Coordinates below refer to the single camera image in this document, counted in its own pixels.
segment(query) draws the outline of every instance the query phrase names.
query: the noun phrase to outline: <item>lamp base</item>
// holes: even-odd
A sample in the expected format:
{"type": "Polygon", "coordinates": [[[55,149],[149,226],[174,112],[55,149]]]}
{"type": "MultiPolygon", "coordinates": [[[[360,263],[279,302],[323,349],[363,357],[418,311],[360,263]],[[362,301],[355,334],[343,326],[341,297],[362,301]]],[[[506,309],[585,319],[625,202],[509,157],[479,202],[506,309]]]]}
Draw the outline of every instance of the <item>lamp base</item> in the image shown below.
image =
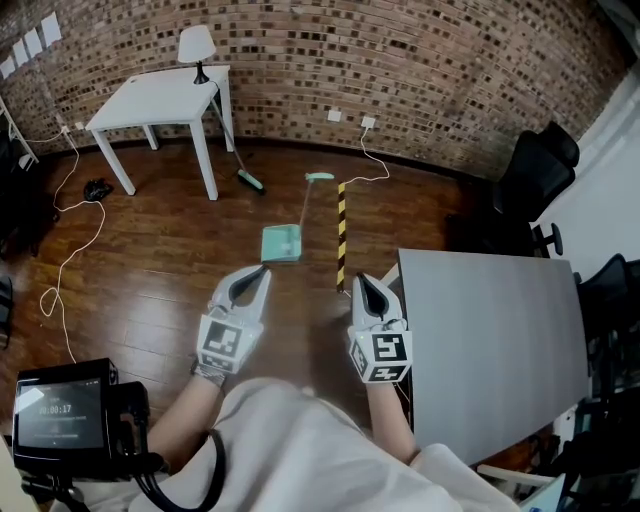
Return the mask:
{"type": "Polygon", "coordinates": [[[196,79],[193,81],[193,83],[197,85],[206,84],[209,81],[209,77],[204,74],[204,71],[202,71],[201,61],[198,61],[198,63],[196,64],[196,69],[197,69],[196,79]]]}

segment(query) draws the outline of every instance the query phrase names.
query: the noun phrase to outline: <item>brick wall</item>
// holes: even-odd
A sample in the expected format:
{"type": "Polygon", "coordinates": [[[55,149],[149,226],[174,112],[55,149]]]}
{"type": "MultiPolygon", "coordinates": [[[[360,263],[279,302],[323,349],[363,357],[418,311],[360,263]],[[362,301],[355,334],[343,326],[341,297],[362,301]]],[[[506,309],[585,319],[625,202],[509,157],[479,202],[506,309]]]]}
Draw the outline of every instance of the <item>brick wall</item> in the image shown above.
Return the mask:
{"type": "MultiPolygon", "coordinates": [[[[625,74],[595,0],[3,0],[0,59],[54,10],[63,39],[0,80],[32,139],[59,130],[56,114],[86,123],[128,76],[178,65],[180,30],[200,23],[231,64],[237,135],[358,146],[367,113],[372,149],[494,179],[519,132],[555,119],[580,136],[625,74]]],[[[218,134],[211,114],[205,127],[218,134]]]]}

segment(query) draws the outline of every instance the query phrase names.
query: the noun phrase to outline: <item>baseboard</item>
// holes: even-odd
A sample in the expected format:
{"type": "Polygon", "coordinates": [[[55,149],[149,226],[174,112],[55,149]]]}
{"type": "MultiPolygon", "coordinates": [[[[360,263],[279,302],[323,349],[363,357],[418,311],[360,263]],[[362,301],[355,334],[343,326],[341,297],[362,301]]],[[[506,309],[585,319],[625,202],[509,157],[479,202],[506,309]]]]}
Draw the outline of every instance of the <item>baseboard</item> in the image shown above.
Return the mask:
{"type": "MultiPolygon", "coordinates": [[[[190,137],[172,137],[168,139],[158,139],[160,146],[162,145],[171,145],[171,144],[192,144],[192,140],[190,137]]],[[[297,140],[283,140],[283,139],[269,139],[265,137],[236,137],[235,138],[236,145],[238,147],[245,146],[261,146],[261,147],[270,147],[270,148],[291,148],[291,149],[303,149],[306,151],[319,151],[322,153],[334,153],[338,155],[346,155],[346,156],[357,156],[361,158],[367,158],[361,149],[358,148],[350,148],[345,146],[333,146],[330,144],[318,144],[315,142],[304,142],[297,140]]],[[[217,145],[224,147],[224,138],[223,137],[207,137],[207,143],[212,145],[217,145]]],[[[139,140],[125,140],[119,142],[112,142],[111,146],[113,149],[123,149],[123,148],[133,148],[133,147],[141,147],[148,146],[149,142],[147,139],[139,139],[139,140]]],[[[97,145],[84,146],[78,148],[78,151],[81,154],[91,153],[94,151],[100,151],[100,148],[97,145]]],[[[478,185],[486,185],[489,180],[485,178],[480,178],[478,176],[472,176],[470,174],[456,171],[453,169],[448,169],[446,167],[440,167],[439,165],[432,165],[426,162],[421,162],[419,160],[413,160],[411,158],[406,158],[402,156],[389,155],[387,153],[379,153],[377,151],[367,150],[367,152],[376,158],[384,161],[388,164],[395,165],[403,165],[405,167],[410,167],[412,169],[417,169],[420,171],[427,171],[433,174],[438,174],[440,176],[446,176],[447,178],[453,178],[458,181],[463,181],[472,184],[478,185]]],[[[43,155],[39,157],[41,161],[46,162],[47,160],[53,160],[56,158],[61,158],[65,156],[74,155],[75,152],[71,149],[60,151],[57,153],[49,153],[47,155],[43,155]]]]}

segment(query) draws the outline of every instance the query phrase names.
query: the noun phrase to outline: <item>white wall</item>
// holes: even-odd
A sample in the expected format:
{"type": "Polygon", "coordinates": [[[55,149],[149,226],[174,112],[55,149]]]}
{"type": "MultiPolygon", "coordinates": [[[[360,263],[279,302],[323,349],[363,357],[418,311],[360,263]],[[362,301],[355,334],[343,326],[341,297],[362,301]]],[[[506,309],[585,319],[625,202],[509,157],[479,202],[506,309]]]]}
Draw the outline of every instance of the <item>white wall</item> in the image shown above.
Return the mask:
{"type": "Polygon", "coordinates": [[[583,279],[615,253],[640,259],[640,64],[579,142],[575,183],[540,217],[560,228],[564,259],[583,279]]]}

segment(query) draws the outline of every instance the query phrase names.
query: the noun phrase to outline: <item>dustpan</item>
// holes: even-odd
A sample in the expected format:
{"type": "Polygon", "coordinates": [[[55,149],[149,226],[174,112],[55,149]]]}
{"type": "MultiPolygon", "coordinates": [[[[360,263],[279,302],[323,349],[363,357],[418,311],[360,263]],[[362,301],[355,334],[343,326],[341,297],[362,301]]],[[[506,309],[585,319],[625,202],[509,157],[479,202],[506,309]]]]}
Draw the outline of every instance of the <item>dustpan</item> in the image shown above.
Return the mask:
{"type": "Polygon", "coordinates": [[[304,205],[300,215],[299,224],[283,224],[282,226],[269,226],[262,230],[262,261],[298,261],[302,256],[302,225],[307,210],[309,191],[315,180],[332,180],[333,174],[316,172],[306,174],[308,182],[307,193],[304,196],[304,205]]]}

